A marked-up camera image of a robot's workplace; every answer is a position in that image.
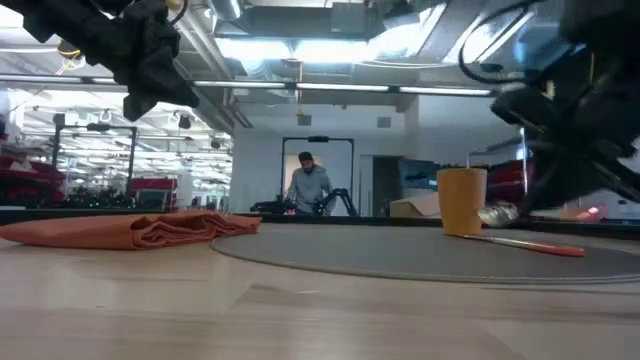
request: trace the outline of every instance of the paper cup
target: paper cup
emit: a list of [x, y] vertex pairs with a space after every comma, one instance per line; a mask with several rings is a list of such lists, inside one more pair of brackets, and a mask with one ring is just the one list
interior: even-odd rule
[[447, 235], [479, 235], [478, 210], [485, 206], [487, 171], [462, 168], [438, 171], [438, 202]]

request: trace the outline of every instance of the man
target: man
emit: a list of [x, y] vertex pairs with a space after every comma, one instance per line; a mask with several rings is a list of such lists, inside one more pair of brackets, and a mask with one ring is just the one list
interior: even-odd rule
[[[287, 198], [295, 201], [296, 215], [314, 215], [313, 203], [322, 200], [325, 197], [323, 192], [329, 194], [333, 187], [327, 170], [315, 164], [311, 153], [301, 152], [298, 159], [302, 167], [293, 172]], [[335, 199], [327, 205], [324, 215], [331, 215], [334, 206]]]

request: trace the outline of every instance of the cardboard box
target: cardboard box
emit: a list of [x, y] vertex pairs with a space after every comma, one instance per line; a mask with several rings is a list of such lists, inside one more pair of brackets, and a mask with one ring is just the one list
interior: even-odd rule
[[393, 201], [389, 204], [389, 212], [391, 217], [439, 218], [438, 193], [432, 192], [426, 195]]

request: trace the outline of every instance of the gray mat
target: gray mat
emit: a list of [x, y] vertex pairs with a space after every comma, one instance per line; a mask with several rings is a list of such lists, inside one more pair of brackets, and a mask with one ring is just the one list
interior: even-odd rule
[[[568, 258], [450, 238], [441, 232], [438, 228], [265, 224], [256, 235], [222, 238], [211, 246], [225, 255], [272, 265], [407, 280], [499, 284], [640, 280], [640, 256], [624, 251], [581, 246], [584, 258]], [[544, 242], [544, 234], [536, 240]]]

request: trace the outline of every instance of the orange cloth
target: orange cloth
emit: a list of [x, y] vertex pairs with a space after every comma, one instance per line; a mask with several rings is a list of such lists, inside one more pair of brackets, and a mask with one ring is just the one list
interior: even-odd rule
[[0, 238], [27, 245], [138, 250], [255, 234], [260, 218], [216, 211], [116, 215], [28, 221], [0, 226]]

